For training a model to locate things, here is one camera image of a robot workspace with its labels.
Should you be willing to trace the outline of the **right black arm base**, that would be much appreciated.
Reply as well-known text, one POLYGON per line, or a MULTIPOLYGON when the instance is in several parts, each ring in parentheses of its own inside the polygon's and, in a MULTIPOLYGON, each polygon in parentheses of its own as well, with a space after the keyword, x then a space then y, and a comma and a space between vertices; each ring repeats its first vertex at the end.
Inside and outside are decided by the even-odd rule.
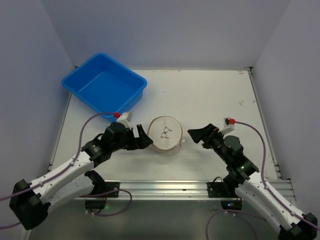
POLYGON ((216 177, 206 183, 209 198, 220 199, 220 205, 224 210, 242 210, 242 198, 235 194, 234 189, 229 189, 221 177, 216 177))

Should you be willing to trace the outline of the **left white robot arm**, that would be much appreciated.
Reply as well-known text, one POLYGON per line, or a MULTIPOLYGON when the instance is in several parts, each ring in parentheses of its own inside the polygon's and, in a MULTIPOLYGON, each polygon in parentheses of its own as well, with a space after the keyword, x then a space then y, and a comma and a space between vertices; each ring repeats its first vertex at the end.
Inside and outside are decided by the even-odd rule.
POLYGON ((70 160, 30 182, 18 181, 12 191, 9 207, 26 229, 39 226, 56 207, 78 197, 106 197, 117 188, 107 188, 94 170, 119 150, 142 150, 153 144, 143 127, 133 129, 122 123, 111 123, 85 145, 80 144, 70 160))

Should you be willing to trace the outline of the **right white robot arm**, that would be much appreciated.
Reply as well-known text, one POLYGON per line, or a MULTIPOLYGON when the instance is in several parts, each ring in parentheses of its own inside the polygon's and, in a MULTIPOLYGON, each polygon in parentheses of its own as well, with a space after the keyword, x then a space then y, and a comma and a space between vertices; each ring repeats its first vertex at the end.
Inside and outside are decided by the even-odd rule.
POLYGON ((314 240, 320 230, 312 213, 304 213, 286 200, 244 154, 240 139, 226 135, 213 124, 189 129, 194 143, 213 150, 226 164, 228 172, 221 182, 228 194, 248 202, 278 232, 280 240, 314 240))

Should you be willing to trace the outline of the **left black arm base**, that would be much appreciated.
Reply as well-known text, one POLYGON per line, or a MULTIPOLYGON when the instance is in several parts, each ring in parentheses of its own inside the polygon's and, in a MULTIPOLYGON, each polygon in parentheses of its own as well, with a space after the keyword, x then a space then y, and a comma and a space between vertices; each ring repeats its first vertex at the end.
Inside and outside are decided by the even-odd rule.
MULTIPOLYGON (((120 182, 118 181, 105 181, 96 171, 87 171, 84 174, 93 183, 93 190, 90 192, 89 196, 98 195, 112 190, 117 190, 120 188, 120 182)), ((90 213, 100 213, 107 205, 107 195, 100 196, 99 200, 85 200, 84 207, 90 213)))

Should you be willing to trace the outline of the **round beige mesh laundry bag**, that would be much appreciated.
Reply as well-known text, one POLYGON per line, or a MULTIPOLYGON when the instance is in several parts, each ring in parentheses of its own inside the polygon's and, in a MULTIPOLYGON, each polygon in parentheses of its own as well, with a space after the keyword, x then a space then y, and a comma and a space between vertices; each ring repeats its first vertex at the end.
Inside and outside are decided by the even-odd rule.
POLYGON ((147 136, 153 140, 151 145, 156 153, 171 157, 176 155, 182 146, 183 128, 172 116, 163 115, 154 118, 147 129, 147 136))

